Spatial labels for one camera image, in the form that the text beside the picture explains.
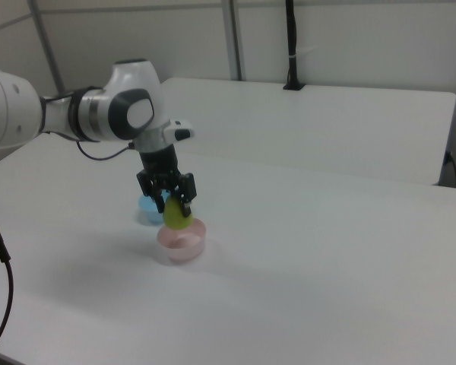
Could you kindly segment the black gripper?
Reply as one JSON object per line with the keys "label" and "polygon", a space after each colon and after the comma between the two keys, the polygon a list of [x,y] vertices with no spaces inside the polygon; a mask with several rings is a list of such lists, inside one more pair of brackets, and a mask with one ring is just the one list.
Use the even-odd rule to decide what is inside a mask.
{"label": "black gripper", "polygon": [[164,212],[162,189],[173,191],[180,204],[183,217],[192,214],[191,203],[196,197],[195,177],[192,173],[181,174],[173,145],[155,152],[141,152],[143,170],[137,179],[143,195],[150,198],[159,213]]}

